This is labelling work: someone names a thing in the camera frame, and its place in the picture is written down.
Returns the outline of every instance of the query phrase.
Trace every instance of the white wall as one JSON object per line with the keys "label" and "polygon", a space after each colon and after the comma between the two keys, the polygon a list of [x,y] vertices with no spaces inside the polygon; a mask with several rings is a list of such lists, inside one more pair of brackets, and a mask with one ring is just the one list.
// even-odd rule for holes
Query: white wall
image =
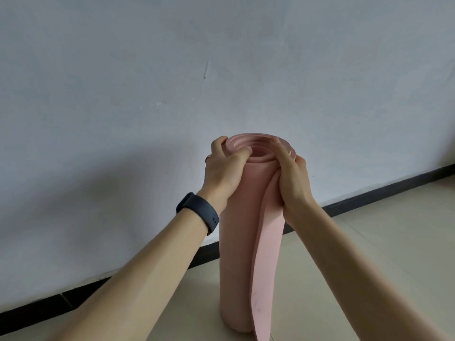
{"label": "white wall", "polygon": [[455,0],[0,0],[0,43],[0,310],[122,266],[219,135],[320,203],[455,160]]}

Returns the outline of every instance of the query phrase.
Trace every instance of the pink yoga mat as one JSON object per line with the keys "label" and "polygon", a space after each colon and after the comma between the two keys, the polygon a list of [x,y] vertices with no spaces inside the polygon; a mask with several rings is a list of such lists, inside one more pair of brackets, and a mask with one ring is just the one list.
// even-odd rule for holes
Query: pink yoga mat
{"label": "pink yoga mat", "polygon": [[[239,134],[227,139],[226,155],[250,146],[242,180],[220,215],[220,310],[228,327],[269,341],[273,281],[284,227],[279,163],[271,135]],[[295,151],[280,139],[289,155]]]}

